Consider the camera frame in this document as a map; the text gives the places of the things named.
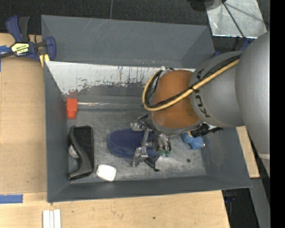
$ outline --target black cable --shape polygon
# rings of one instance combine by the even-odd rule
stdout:
[[[240,27],[238,26],[238,23],[236,22],[236,20],[235,20],[234,17],[232,16],[230,10],[227,8],[226,4],[223,2],[223,0],[220,0],[220,1],[222,2],[222,4],[224,5],[225,9],[226,9],[227,12],[228,12],[228,14],[229,14],[230,17],[232,18],[232,20],[233,20],[234,24],[236,25],[237,29],[239,30],[241,36],[242,36],[243,38],[246,38],[246,37],[244,36],[242,30],[241,30]]]
[[[111,0],[110,19],[112,18],[112,11],[113,11],[113,0]]]
[[[154,76],[154,78],[152,79],[151,83],[149,84],[149,87],[146,90],[146,94],[145,94],[145,99],[144,99],[144,103],[147,107],[152,108],[152,107],[159,107],[162,105],[165,105],[171,101],[173,101],[174,99],[176,99],[177,97],[181,96],[182,94],[184,94],[188,89],[192,89],[195,85],[197,85],[198,83],[200,83],[201,81],[203,81],[205,78],[209,77],[210,75],[214,74],[215,72],[217,72],[218,70],[220,70],[221,68],[223,68],[224,66],[228,65],[229,63],[237,60],[240,58],[240,55],[228,58],[226,60],[224,60],[223,62],[217,64],[216,66],[214,66],[212,69],[210,69],[203,78],[201,78],[199,81],[197,81],[196,83],[192,84],[190,87],[188,87],[187,89],[183,90],[182,92],[178,93],[177,95],[174,95],[173,97],[170,97],[167,100],[161,101],[155,105],[151,105],[149,102],[149,93],[150,93],[150,88],[153,85],[154,81],[156,78],[158,78],[160,76],[160,74],[162,73],[162,71],[157,72],[157,74]]]

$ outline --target orange object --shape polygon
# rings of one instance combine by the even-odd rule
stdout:
[[[77,112],[77,99],[75,98],[68,98],[66,99],[66,117],[68,119],[76,118]]]

